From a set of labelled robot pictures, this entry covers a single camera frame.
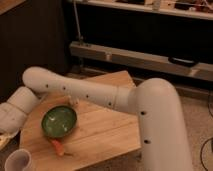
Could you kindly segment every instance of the cable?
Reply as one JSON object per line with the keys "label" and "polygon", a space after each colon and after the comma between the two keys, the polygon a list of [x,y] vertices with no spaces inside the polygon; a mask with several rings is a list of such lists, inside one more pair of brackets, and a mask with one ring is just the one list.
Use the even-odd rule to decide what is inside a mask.
{"label": "cable", "polygon": [[211,90],[209,91],[207,105],[208,105],[209,114],[213,117],[213,113],[211,111]]}
{"label": "cable", "polygon": [[[209,110],[209,114],[211,115],[211,117],[213,117],[213,113],[211,111],[211,90],[209,90],[209,94],[208,94],[208,100],[207,100],[207,106],[208,106],[208,110]],[[205,145],[211,141],[211,149],[212,149],[212,152],[213,152],[213,137],[212,138],[209,138],[207,139],[201,146],[201,150],[200,150],[200,161],[201,161],[201,165],[203,166],[203,168],[208,171],[208,169],[206,168],[204,162],[203,162],[203,149],[205,147]]]}
{"label": "cable", "polygon": [[204,164],[204,162],[203,162],[203,149],[204,149],[204,147],[206,146],[206,144],[207,144],[209,141],[213,141],[213,137],[207,139],[207,140],[203,143],[203,145],[201,146],[201,150],[200,150],[200,162],[201,162],[201,165],[203,166],[203,168],[205,169],[205,171],[208,171],[208,169],[206,168],[206,166],[205,166],[205,164]]}

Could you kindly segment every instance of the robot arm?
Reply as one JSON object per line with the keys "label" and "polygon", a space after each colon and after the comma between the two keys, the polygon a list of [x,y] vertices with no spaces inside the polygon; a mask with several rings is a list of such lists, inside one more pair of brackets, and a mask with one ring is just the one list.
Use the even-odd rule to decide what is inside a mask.
{"label": "robot arm", "polygon": [[18,89],[0,106],[1,121],[5,121],[0,123],[3,133],[20,130],[27,114],[41,101],[36,94],[61,91],[113,110],[136,114],[143,171],[193,171],[179,96],[167,81],[149,79],[128,89],[66,78],[32,67],[24,72],[23,82],[26,87]]}

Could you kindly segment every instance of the paper cup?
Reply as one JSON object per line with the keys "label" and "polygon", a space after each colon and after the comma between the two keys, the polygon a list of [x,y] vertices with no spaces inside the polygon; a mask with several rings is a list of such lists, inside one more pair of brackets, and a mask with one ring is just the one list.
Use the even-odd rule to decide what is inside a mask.
{"label": "paper cup", "polygon": [[18,149],[11,153],[5,162],[5,171],[35,171],[29,151]]}

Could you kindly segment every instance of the carrot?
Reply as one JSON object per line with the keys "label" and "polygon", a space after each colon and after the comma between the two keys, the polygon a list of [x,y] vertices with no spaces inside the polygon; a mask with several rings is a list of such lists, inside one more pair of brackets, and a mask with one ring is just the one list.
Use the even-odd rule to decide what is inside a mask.
{"label": "carrot", "polygon": [[59,156],[63,156],[65,153],[63,145],[60,143],[60,141],[56,139],[50,139],[51,144],[55,148],[56,154]]}

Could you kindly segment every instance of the wooden board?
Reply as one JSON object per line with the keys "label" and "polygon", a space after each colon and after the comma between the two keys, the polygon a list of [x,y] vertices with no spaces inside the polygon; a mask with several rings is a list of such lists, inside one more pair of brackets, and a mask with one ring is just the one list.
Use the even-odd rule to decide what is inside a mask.
{"label": "wooden board", "polygon": [[[134,86],[126,71],[88,80],[129,88]],[[77,170],[140,148],[137,116],[80,101],[75,108],[78,114],[77,126],[62,139],[66,151],[72,156],[58,157],[43,136],[40,124],[46,111],[67,103],[67,96],[49,94],[29,115],[22,129],[20,147],[31,152],[37,171]]]}
{"label": "wooden board", "polygon": [[26,0],[0,0],[0,15]]}

